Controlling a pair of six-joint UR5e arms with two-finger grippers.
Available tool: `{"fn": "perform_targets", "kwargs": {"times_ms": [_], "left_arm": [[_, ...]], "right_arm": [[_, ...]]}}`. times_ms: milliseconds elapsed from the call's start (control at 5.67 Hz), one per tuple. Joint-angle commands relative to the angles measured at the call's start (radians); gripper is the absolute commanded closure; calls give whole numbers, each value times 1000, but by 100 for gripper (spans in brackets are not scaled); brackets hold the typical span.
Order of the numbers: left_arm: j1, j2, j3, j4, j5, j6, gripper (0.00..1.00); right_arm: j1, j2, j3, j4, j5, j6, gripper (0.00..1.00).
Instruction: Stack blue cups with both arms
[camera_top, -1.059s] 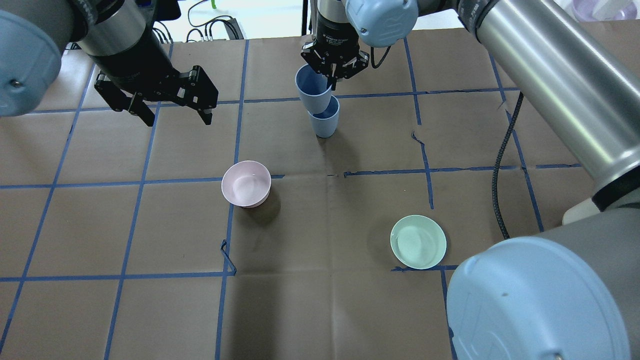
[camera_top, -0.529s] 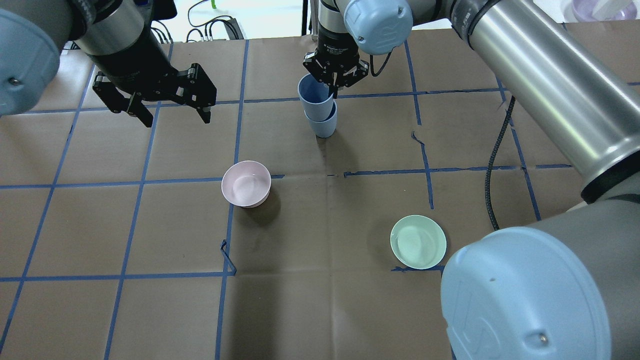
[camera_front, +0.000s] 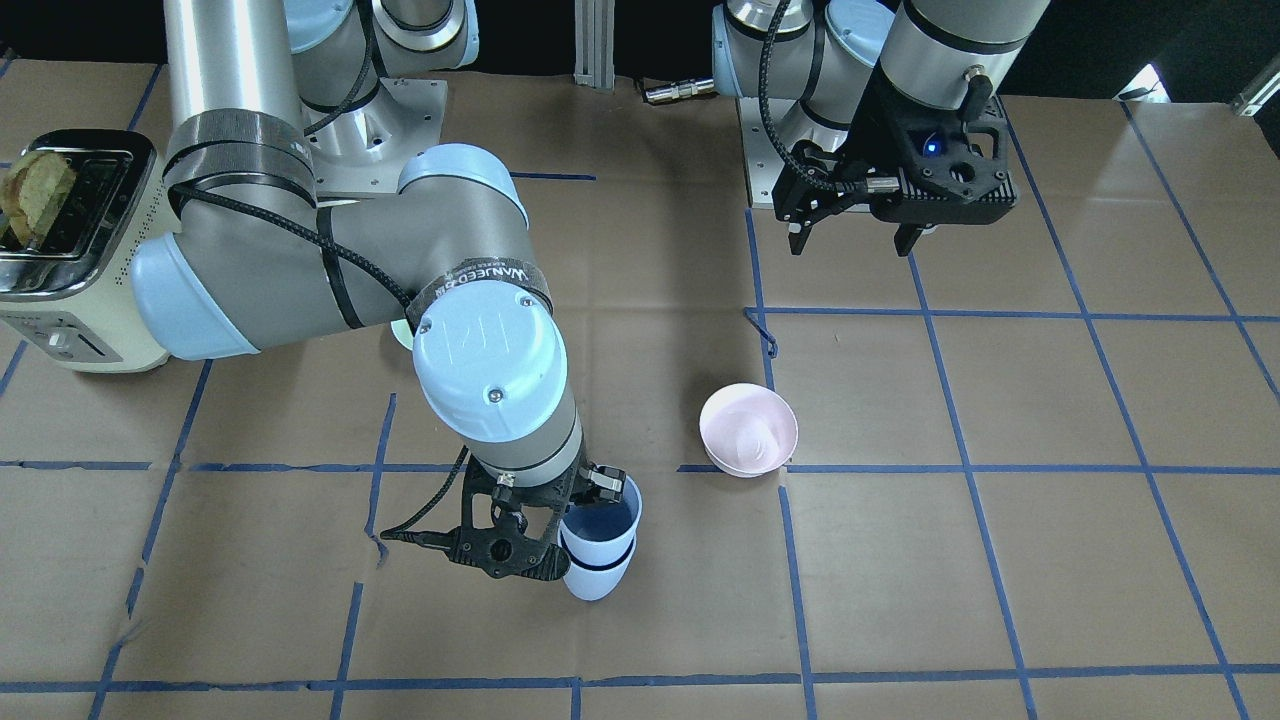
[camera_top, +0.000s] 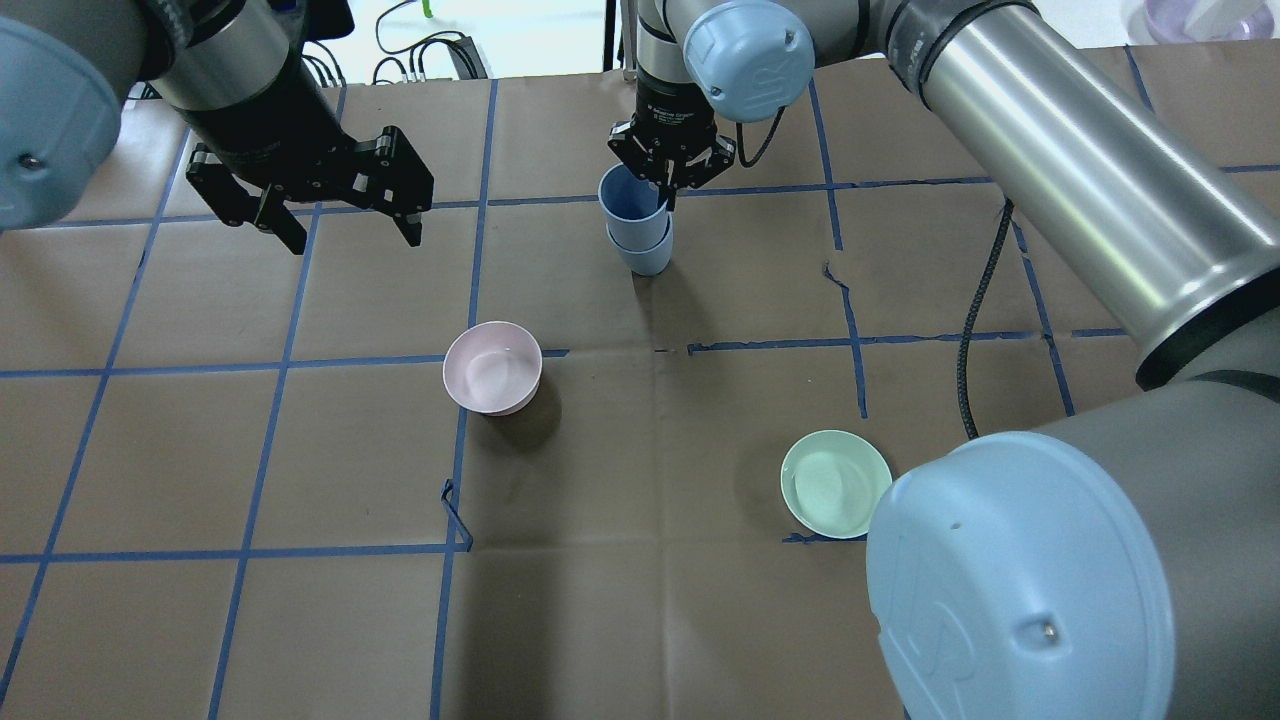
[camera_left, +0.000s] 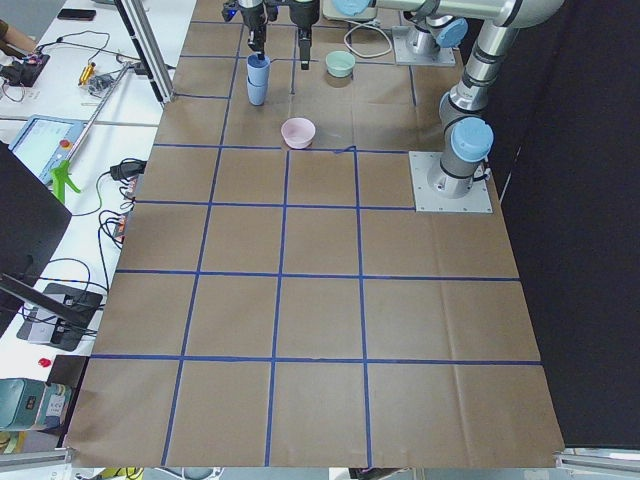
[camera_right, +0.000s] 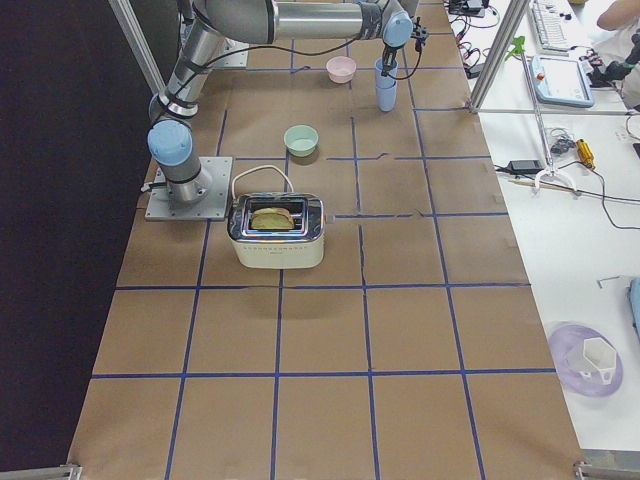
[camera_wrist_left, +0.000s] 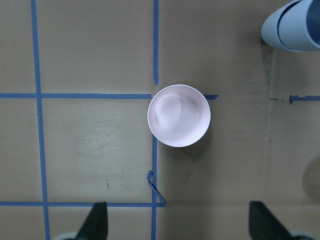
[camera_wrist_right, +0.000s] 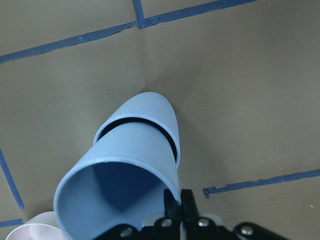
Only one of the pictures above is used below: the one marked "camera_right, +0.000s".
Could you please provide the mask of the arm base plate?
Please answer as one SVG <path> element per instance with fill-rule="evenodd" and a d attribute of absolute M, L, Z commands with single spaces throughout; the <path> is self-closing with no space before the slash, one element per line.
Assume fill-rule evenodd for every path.
<path fill-rule="evenodd" d="M 224 58 L 216 62 L 217 69 L 245 69 L 248 61 L 247 43 L 238 42 L 229 38 L 224 40 L 220 55 Z"/>
<path fill-rule="evenodd" d="M 200 157 L 200 173 L 187 183 L 169 182 L 160 168 L 146 207 L 148 221 L 224 221 L 230 205 L 232 157 Z"/>

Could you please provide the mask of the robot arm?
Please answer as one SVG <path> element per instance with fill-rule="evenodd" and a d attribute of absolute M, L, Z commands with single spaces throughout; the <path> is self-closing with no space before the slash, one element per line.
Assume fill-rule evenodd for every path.
<path fill-rule="evenodd" d="M 405 1 L 318 3 L 291 1 L 194 1 L 194 19 L 167 86 L 149 105 L 147 142 L 166 182 L 172 207 L 196 206 L 212 195 L 215 175 L 193 144 L 191 120 L 216 63 L 233 56 L 227 42 L 245 53 L 272 48 L 282 39 L 379 39 L 383 70 L 413 38 L 415 9 Z"/>

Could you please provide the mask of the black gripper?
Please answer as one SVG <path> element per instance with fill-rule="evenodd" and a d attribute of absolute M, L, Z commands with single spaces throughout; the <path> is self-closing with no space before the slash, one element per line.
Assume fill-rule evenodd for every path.
<path fill-rule="evenodd" d="M 404 47 L 403 44 L 399 45 L 399 46 L 391 46 L 387 43 L 384 43 L 384 49 L 383 49 L 383 53 L 382 53 L 382 59 L 381 59 L 381 74 L 382 75 L 388 75 L 389 76 L 397 76 L 397 70 L 398 70 L 398 66 L 397 66 L 397 60 L 396 59 L 396 55 L 398 53 L 399 50 L 401 50 Z"/>

